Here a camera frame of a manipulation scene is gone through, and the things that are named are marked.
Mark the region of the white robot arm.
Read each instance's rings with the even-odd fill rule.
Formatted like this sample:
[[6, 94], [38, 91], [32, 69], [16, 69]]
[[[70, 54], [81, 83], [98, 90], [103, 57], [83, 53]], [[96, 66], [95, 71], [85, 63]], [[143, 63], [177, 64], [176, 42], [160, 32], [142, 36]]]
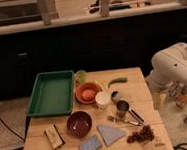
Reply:
[[161, 108], [160, 94], [174, 81], [187, 86], [187, 43], [178, 42], [155, 53], [151, 60], [153, 69], [146, 78], [153, 98], [154, 108]]

